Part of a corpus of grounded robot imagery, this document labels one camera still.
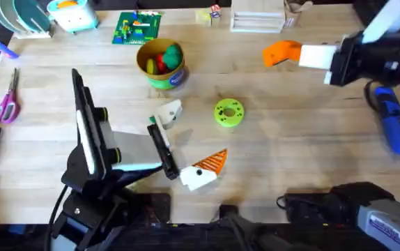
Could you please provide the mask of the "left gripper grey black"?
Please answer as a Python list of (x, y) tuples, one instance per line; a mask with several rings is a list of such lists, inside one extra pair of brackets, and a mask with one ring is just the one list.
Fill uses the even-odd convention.
[(122, 172), (155, 171), (161, 168), (173, 180), (180, 173), (180, 180), (190, 191), (215, 181), (227, 159), (227, 149), (214, 153), (179, 171), (171, 153), (167, 129), (181, 115), (180, 100), (159, 106), (151, 116), (146, 135), (112, 130), (108, 111), (94, 109), (94, 173), (101, 178), (114, 170)]

